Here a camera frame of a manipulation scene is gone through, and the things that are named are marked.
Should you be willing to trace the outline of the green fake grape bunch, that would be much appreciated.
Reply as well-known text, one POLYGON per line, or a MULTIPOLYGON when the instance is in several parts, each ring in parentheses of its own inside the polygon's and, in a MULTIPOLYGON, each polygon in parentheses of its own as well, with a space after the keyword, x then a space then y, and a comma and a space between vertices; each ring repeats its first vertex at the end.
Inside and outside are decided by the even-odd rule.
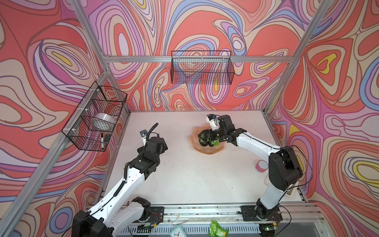
POLYGON ((214 147, 220 144, 220 140, 218 138, 209 138, 207 143, 210 147, 214 147))

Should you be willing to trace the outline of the peach scalloped fruit bowl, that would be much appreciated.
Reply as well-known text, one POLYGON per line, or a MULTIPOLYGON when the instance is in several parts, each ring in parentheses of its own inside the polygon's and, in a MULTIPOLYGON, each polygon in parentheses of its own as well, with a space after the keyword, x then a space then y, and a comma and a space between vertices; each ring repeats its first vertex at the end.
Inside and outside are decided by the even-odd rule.
POLYGON ((199 134, 201 134, 204 130, 209 130, 210 128, 211 126, 207 123, 203 124, 202 126, 195 126, 193 127, 189 138, 189 142, 191 143, 192 147, 196 151, 205 155, 214 155, 225 149, 224 142, 220 142, 219 140, 204 141, 199 138, 199 134))

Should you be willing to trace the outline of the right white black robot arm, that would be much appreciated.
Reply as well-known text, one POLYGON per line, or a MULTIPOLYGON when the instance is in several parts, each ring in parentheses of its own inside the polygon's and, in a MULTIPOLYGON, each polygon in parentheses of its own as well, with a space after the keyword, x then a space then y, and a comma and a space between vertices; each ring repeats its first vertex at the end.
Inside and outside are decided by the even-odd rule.
POLYGON ((269 185, 257 200, 255 213, 260 220, 267 220, 279 207, 279 203, 303 176, 295 151, 290 146, 280 147, 267 143, 243 128, 235 128, 229 115, 208 114, 209 129, 198 134, 203 147, 213 147, 216 142, 231 143, 260 157, 267 164, 269 185))

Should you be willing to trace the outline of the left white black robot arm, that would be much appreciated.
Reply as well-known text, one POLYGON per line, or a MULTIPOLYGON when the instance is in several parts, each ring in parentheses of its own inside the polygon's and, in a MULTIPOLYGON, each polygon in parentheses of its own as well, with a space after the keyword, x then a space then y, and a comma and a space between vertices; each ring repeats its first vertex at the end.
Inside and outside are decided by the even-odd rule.
POLYGON ((130 199, 132 193, 156 171, 160 155, 168 149, 162 137, 151 136, 157 126, 155 123, 142 136, 144 145, 138 148, 138 156, 125 165, 117 184, 89 211, 79 211, 74 216, 73 237, 115 237, 134 222, 151 229, 162 221, 162 209, 152 209, 151 203, 142 197, 130 199))

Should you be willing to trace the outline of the pink tape roll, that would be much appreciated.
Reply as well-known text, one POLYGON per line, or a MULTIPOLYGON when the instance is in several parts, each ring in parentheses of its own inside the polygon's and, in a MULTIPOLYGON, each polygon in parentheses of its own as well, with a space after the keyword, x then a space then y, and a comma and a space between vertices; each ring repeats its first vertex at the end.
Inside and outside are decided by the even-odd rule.
POLYGON ((259 160, 255 164, 255 169, 259 173, 264 173, 268 170, 268 163, 264 160, 259 160))

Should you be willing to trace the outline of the black marker pen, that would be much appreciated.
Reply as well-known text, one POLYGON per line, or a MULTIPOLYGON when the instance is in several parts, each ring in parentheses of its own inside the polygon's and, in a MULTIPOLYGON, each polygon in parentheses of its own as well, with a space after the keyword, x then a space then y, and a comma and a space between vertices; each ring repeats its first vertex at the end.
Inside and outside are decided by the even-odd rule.
POLYGON ((104 134, 101 133, 101 150, 104 150, 105 149, 105 146, 104 146, 104 134))

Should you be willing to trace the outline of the silver tape roll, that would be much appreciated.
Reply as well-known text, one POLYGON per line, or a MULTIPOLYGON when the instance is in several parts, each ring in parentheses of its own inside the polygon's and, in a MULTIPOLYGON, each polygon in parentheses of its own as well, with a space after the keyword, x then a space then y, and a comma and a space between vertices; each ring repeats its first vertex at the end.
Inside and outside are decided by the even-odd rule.
POLYGON ((106 113, 97 113, 93 121, 93 125, 102 131, 112 130, 115 124, 115 119, 106 113))

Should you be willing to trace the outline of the teal small clock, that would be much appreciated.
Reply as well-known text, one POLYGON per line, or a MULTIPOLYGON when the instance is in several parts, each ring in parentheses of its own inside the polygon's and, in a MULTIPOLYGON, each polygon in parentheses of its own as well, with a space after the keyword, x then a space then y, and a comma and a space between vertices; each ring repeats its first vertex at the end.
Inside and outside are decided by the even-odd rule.
POLYGON ((187 234, 185 233, 184 229, 180 225, 177 225, 170 232, 170 237, 187 237, 187 234))

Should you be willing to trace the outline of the green snack packet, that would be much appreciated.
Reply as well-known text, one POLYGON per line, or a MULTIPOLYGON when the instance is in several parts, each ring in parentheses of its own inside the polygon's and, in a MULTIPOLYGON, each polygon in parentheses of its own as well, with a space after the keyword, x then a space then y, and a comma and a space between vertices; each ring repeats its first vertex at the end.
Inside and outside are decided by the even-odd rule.
POLYGON ((220 224, 213 220, 210 225, 210 229, 208 235, 211 237, 227 237, 229 234, 229 230, 226 230, 220 226, 220 224))

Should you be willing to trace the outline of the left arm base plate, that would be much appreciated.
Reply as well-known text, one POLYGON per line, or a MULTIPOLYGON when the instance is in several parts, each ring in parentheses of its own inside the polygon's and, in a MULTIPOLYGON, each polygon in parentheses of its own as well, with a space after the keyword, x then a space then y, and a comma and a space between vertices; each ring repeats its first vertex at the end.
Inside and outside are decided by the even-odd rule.
POLYGON ((159 224, 164 220, 164 207, 163 206, 153 206, 150 208, 150 214, 148 217, 141 217, 139 220, 133 221, 133 224, 148 224, 155 225, 159 224))

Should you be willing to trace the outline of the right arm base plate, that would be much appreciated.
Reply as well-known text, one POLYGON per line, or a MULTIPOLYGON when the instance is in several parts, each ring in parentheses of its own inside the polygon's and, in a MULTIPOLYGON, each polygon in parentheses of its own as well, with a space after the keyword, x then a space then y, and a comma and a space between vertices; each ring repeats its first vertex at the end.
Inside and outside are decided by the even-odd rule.
POLYGON ((243 221, 281 222, 283 220, 279 205, 273 209, 264 206, 243 205, 238 214, 242 215, 243 221))

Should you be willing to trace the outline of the aluminium front rail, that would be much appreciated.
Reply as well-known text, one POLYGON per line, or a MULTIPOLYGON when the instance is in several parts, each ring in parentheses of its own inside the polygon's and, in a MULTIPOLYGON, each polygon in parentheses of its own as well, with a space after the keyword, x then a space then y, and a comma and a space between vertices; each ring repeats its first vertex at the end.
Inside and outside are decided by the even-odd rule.
MULTIPOLYGON (((220 224, 245 223, 242 215, 238 214, 243 205, 255 205, 254 203, 226 203, 226 204, 170 204, 164 207, 164 220, 162 225, 179 224, 204 224, 213 220, 220 224)), ((141 217, 148 217, 150 207, 144 207, 140 203, 132 202, 122 205, 114 216, 106 216, 106 209, 100 208, 90 212, 95 219, 102 220, 106 226, 126 225, 139 220, 141 217)), ((285 202, 279 206, 283 220, 276 223, 308 223, 325 222, 326 219, 321 214, 320 208, 309 202, 285 202)), ((262 221, 247 221, 246 223, 274 223, 262 221)))

